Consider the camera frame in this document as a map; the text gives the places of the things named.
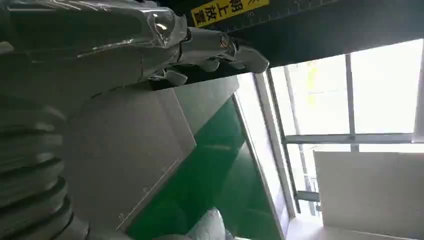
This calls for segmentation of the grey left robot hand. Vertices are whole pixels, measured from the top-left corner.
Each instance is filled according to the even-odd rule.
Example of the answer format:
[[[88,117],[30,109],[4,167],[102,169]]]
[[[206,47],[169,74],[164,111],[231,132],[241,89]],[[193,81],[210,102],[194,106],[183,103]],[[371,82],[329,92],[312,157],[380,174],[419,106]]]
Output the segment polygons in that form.
[[[190,74],[179,66],[215,72],[221,63],[262,73],[269,61],[241,40],[216,30],[190,27],[168,47],[116,47],[74,59],[35,62],[8,53],[0,58],[0,119],[11,124],[43,117],[62,119],[90,97],[145,81],[183,85]]]

